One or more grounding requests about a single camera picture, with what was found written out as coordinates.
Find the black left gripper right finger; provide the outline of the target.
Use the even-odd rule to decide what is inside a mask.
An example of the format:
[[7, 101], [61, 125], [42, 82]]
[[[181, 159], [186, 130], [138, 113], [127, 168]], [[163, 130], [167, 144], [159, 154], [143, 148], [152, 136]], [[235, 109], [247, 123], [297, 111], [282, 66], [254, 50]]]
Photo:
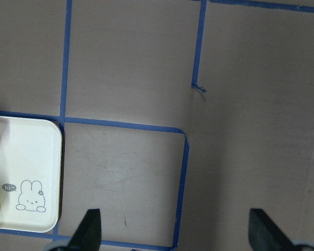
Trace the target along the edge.
[[263, 209], [250, 209], [248, 239], [252, 250], [294, 250], [290, 239]]

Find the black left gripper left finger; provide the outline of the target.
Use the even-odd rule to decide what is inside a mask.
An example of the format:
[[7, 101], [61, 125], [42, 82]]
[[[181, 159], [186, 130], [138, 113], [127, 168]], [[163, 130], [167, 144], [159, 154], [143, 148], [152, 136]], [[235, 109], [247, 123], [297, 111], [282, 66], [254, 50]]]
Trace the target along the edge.
[[99, 250], [102, 229], [100, 209], [89, 209], [68, 243], [68, 250]]

